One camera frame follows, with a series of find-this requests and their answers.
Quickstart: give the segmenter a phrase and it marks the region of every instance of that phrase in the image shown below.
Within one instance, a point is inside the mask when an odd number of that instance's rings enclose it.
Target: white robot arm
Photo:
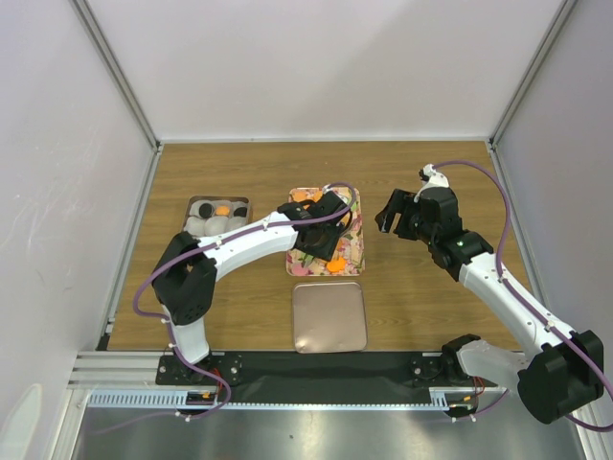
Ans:
[[[351,203],[327,191],[317,201],[285,203],[265,218],[222,235],[198,239],[187,232],[176,235],[156,269],[188,251],[202,250],[174,264],[152,284],[183,357],[195,364],[210,352],[204,315],[211,307],[217,281],[240,266],[294,247],[330,261],[351,224],[351,219],[341,222],[350,208]]]
[[[286,215],[275,212],[262,220],[218,237],[200,238],[197,245],[204,247],[228,239],[235,234],[251,231],[249,238],[237,238],[202,253],[205,258],[215,261],[215,282],[242,265],[275,252],[288,251],[294,247],[298,231],[291,225],[264,229],[265,224],[287,221],[289,218]],[[172,318],[168,308],[165,305],[162,308],[166,315]],[[171,321],[170,326],[176,345],[179,350],[183,351],[183,356],[188,362],[194,364],[209,355],[210,348],[204,328],[204,314],[188,324],[178,325]]]
[[[503,266],[502,278],[535,308],[547,324],[511,294],[499,277],[493,248],[479,234],[463,228],[458,200],[446,177],[432,165],[420,171],[423,183],[416,193],[396,189],[375,218],[379,230],[407,240],[421,240],[436,265],[472,291],[498,316],[519,343],[523,354],[489,345],[465,335],[443,346],[447,372],[460,378],[478,376],[519,394],[528,410],[548,424],[602,395],[593,371],[558,338],[556,327],[602,369],[602,343],[591,331],[576,333],[541,305]]]

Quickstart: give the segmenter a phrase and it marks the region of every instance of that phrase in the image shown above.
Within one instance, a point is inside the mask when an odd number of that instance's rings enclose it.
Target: dark round object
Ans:
[[[214,211],[215,211],[215,208],[210,203],[204,203],[200,206],[200,208],[198,208],[198,214],[203,219],[208,219],[210,216],[213,215]]]
[[[237,208],[234,210],[235,218],[246,218],[247,217],[247,207],[243,206],[241,208]]]

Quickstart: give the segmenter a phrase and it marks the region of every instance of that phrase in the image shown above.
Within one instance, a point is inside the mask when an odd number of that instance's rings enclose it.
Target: cable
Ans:
[[[219,373],[219,370],[217,368],[213,369],[212,371],[216,376],[221,377],[221,374]],[[218,382],[217,383],[217,394],[220,395],[221,394],[221,388],[223,388],[223,385]]]
[[[509,235],[509,231],[511,229],[511,203],[509,201],[509,197],[507,193],[502,188],[502,185],[498,181],[495,175],[485,169],[483,166],[474,163],[469,160],[451,160],[451,161],[443,161],[437,165],[433,165],[433,168],[436,170],[438,168],[442,168],[448,165],[464,165],[479,170],[481,173],[485,174],[489,179],[494,183],[494,185],[498,188],[500,195],[502,196],[503,201],[505,202],[505,227],[502,232],[502,236],[500,237],[500,242],[498,243],[498,247],[496,249],[496,271],[498,273],[498,277],[501,279],[503,285],[507,290],[511,293],[511,295],[521,304],[523,305],[536,319],[538,319],[544,326],[548,326],[549,320],[546,316],[540,313],[523,295],[521,295],[507,280],[503,274],[503,264],[502,264],[502,255],[505,249],[505,243],[507,242],[507,236]],[[551,326],[549,330],[554,333],[554,335],[559,338],[564,344],[568,346],[577,356],[579,356],[585,364],[589,366],[589,368],[596,374],[599,380],[602,382],[602,385],[606,388],[606,392],[609,394],[611,399],[613,399],[613,384],[609,381],[606,375],[602,372],[602,370],[598,367],[598,365],[588,356],[586,355],[571,339],[566,337],[556,326]],[[567,415],[567,419],[571,422],[591,431],[597,431],[599,433],[606,433],[613,431],[613,424],[607,426],[595,426],[589,425],[586,422],[582,422],[572,415]]]
[[[500,398],[498,398],[496,401],[494,401],[494,402],[493,402],[492,404],[490,404],[488,407],[484,407],[483,409],[478,410],[477,412],[475,412],[475,414],[474,414],[474,415],[485,415],[485,414],[487,414],[488,412],[490,412],[490,411],[491,411],[491,409],[493,409],[493,408],[494,408],[495,406],[497,406],[497,405],[498,405],[498,404],[499,404],[499,403],[500,403],[502,400],[504,400],[504,399],[505,399],[505,397],[506,397],[508,394],[509,394],[509,388],[507,388],[507,389],[505,390],[505,392],[504,392],[502,395],[500,395]]]
[[[483,382],[483,379],[481,379],[480,377],[473,377],[472,381],[475,384],[475,398],[479,398],[481,395],[483,395],[486,392],[486,384]]]
[[[287,225],[312,225],[315,223],[321,223],[321,222],[325,222],[328,220],[332,220],[332,219],[336,219],[339,218],[345,214],[347,214],[348,212],[351,211],[352,206],[354,205],[354,203],[357,200],[357,192],[355,191],[355,188],[347,183],[347,182],[333,182],[327,186],[324,187],[324,189],[331,189],[333,187],[347,187],[351,194],[352,194],[352,198],[350,199],[350,202],[347,204],[346,207],[344,207],[343,209],[330,214],[329,216],[325,216],[322,218],[308,218],[305,220],[288,220],[288,221],[284,221],[284,222],[271,222],[268,224],[268,228],[271,227],[281,227],[281,226],[287,226]],[[238,238],[250,235],[252,233],[255,232],[259,232],[261,230],[266,230],[266,227],[264,227],[264,225],[259,225],[256,227],[251,227],[251,228],[247,228],[247,229],[243,229],[238,231],[237,233],[230,235],[224,239],[221,240],[221,244],[227,243],[227,242],[232,242],[234,240],[237,240]],[[153,273],[151,273],[145,280],[144,282],[139,286],[139,288],[136,290],[136,293],[134,294],[134,298],[132,299],[132,309],[134,310],[134,312],[140,316],[144,316],[144,317],[148,317],[148,318],[159,318],[162,320],[162,322],[164,324],[166,324],[168,333],[169,333],[169,337],[170,337],[170,343],[172,344],[172,348],[174,350],[174,352],[176,353],[176,356],[179,358],[179,360],[183,363],[184,366],[186,366],[187,368],[193,370],[194,372],[198,373],[198,374],[202,374],[205,377],[208,377],[210,379],[216,380],[217,382],[219,382],[220,384],[222,384],[225,389],[226,389],[226,396],[223,400],[223,402],[219,403],[218,405],[212,407],[211,409],[207,410],[206,412],[199,414],[199,415],[194,415],[194,416],[188,416],[186,417],[186,420],[196,420],[196,419],[201,419],[204,417],[207,417],[211,414],[214,414],[215,412],[217,412],[219,409],[221,409],[221,407],[223,407],[225,404],[227,404],[231,397],[232,397],[232,389],[230,388],[230,385],[228,384],[228,382],[221,376],[217,376],[214,373],[205,371],[204,369],[200,369],[199,367],[194,366],[193,364],[191,364],[190,362],[188,362],[185,357],[183,356],[183,354],[181,353],[181,351],[179,350],[179,348],[176,346],[176,340],[174,338],[174,334],[172,333],[172,327],[170,325],[170,318],[168,318],[165,314],[163,313],[156,313],[156,312],[150,312],[150,311],[142,311],[139,306],[138,306],[138,302],[141,298],[141,296],[143,295],[143,292],[145,292],[145,289],[147,289],[151,283],[153,283],[153,281],[160,276],[162,273],[164,273],[165,271],[167,271],[168,269],[170,269],[171,267],[185,261],[186,259],[189,259],[192,256],[195,256],[196,254],[201,254],[203,252],[209,251],[213,248],[217,247],[217,243],[211,243],[208,244],[206,246],[202,246],[202,247],[197,247],[196,249],[192,249],[191,251],[187,251],[184,254],[181,254],[180,256],[175,257],[174,259],[171,259],[170,261],[166,262],[165,264],[163,264],[162,266],[160,266],[158,269],[156,269],[155,271],[153,271]]]

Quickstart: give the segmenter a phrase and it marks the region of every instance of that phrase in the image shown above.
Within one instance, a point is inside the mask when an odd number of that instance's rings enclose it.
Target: white enclosure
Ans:
[[[560,0],[92,0],[158,137],[491,134]]]
[[[98,41],[73,6],[85,0],[0,6],[0,433],[19,398],[41,389],[39,411],[28,412],[33,459],[57,429],[77,352],[98,341],[152,171],[153,134],[498,141],[541,40],[574,2],[89,3]],[[575,10],[494,156],[535,291],[599,335],[611,375],[613,4]],[[99,52],[104,38],[112,53]],[[613,422],[612,408],[599,401],[599,424]],[[0,434],[0,458],[19,449],[6,441]]]
[[[579,3],[500,142],[547,305],[613,369],[613,3]],[[599,423],[613,422],[602,398]]]
[[[42,385],[38,459],[98,341],[152,149],[69,2],[0,8],[0,424]]]

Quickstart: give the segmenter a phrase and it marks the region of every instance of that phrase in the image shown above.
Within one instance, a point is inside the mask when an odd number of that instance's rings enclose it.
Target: wooden table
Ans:
[[[471,292],[436,267],[421,242],[377,231],[374,217],[394,188],[416,191],[418,171],[427,163],[464,158],[491,169],[483,142],[251,143],[166,145],[153,182],[143,225],[128,271],[112,350],[163,349],[168,344],[158,320],[132,312],[131,298],[152,271],[170,238],[181,230],[187,201],[194,195],[248,196],[254,219],[287,200],[294,187],[351,182],[362,199],[366,269],[352,278],[364,290],[371,350],[437,350],[462,334],[478,334],[492,344],[516,349],[502,323]],[[465,227],[498,243],[504,208],[497,190],[481,173],[466,167],[444,169],[460,202]],[[505,262],[527,286],[514,237]],[[324,281],[339,281],[328,277]],[[216,286],[205,317],[214,349],[293,348],[291,291],[302,282],[285,272],[284,254],[244,266]],[[147,311],[160,306],[148,289]]]

